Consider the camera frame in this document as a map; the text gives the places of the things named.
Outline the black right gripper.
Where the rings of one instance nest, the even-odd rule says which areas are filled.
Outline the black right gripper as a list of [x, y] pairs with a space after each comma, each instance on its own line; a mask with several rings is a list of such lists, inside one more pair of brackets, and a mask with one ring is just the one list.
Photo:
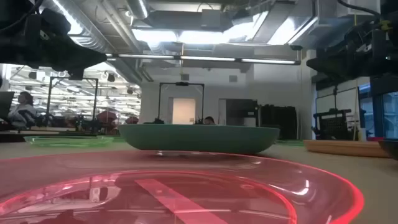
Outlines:
[[329, 57], [309, 59], [306, 65], [336, 83], [359, 77], [396, 77], [397, 19], [353, 26], [342, 41], [329, 47]]

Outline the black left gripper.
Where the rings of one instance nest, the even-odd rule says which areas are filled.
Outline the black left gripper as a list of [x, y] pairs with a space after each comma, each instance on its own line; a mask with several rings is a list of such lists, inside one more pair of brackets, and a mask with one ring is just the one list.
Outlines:
[[82, 80], [84, 71], [107, 56], [77, 45], [68, 36], [67, 18], [42, 1], [1, 0], [1, 63], [52, 67]]

